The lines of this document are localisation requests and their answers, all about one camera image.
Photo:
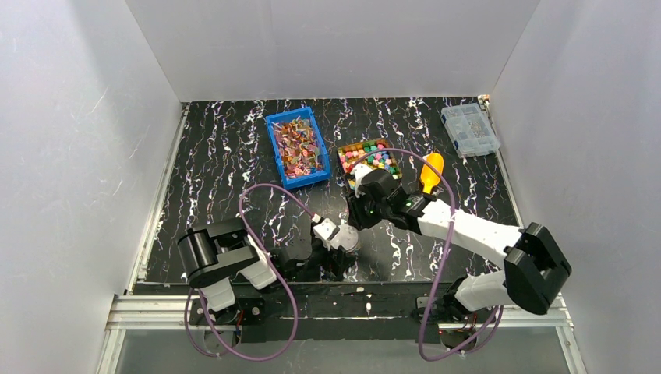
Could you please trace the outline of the white round jar lid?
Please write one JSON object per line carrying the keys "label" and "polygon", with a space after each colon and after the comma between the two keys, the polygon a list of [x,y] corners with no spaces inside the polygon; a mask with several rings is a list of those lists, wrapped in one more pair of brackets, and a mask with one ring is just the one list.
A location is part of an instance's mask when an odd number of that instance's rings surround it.
{"label": "white round jar lid", "polygon": [[330,240],[330,243],[337,250],[358,250],[360,247],[359,231],[350,225],[341,224],[338,227],[338,233]]}

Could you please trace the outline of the gold tray of star candies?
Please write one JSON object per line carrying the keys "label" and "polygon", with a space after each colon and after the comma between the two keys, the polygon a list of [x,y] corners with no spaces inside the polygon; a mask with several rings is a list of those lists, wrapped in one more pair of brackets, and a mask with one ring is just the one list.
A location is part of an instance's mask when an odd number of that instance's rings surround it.
{"label": "gold tray of star candies", "polygon": [[385,138],[368,139],[365,141],[339,146],[336,151],[341,177],[345,189],[353,192],[356,187],[355,176],[350,167],[360,160],[371,170],[385,170],[394,179],[402,179],[402,169],[394,152],[389,151],[391,144]]}

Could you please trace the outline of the orange plastic scoop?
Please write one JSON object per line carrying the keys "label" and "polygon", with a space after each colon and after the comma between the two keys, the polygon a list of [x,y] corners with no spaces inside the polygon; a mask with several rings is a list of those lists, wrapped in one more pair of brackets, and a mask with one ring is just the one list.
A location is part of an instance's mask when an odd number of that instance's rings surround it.
{"label": "orange plastic scoop", "polygon": [[440,177],[433,169],[441,173],[444,169],[444,158],[439,153],[429,153],[424,157],[424,160],[429,163],[431,167],[424,164],[419,176],[419,181],[422,186],[422,192],[429,195],[440,183]]}

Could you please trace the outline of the blue plastic candy bin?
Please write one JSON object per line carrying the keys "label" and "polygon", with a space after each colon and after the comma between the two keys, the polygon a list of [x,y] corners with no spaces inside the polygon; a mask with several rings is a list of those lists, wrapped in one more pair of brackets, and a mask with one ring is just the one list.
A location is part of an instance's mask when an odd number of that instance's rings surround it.
{"label": "blue plastic candy bin", "polygon": [[329,154],[311,108],[268,115],[265,121],[285,189],[298,189],[331,178]]}

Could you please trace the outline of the clear round plastic jar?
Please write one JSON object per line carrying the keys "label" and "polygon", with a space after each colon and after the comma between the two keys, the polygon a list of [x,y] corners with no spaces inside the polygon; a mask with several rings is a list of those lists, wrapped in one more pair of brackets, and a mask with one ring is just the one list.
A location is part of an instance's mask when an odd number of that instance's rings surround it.
{"label": "clear round plastic jar", "polygon": [[342,262],[355,262],[358,258],[358,251],[347,251],[344,249],[338,250],[338,259]]}

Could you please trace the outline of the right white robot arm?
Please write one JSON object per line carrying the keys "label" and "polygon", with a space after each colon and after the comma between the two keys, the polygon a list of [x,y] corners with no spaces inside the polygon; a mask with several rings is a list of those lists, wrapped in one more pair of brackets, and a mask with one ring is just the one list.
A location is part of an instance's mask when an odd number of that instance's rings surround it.
{"label": "right white robot arm", "polygon": [[571,275],[571,265],[549,230],[498,224],[423,192],[409,193],[384,169],[353,168],[355,189],[347,198],[349,223],[358,230],[389,221],[396,228],[451,243],[498,266],[498,271],[456,280],[439,310],[455,318],[497,305],[516,305],[545,315]]}

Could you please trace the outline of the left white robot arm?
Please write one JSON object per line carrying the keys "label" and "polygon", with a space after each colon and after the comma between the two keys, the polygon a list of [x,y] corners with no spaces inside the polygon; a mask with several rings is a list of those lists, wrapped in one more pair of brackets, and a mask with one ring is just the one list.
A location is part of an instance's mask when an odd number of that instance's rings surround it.
{"label": "left white robot arm", "polygon": [[355,264],[357,229],[317,217],[310,234],[311,250],[304,259],[282,251],[266,254],[239,218],[190,228],[178,239],[177,247],[187,284],[203,293],[214,322],[229,324],[237,322],[244,310],[232,289],[234,279],[269,292],[275,289],[278,275],[294,282],[339,281]]}

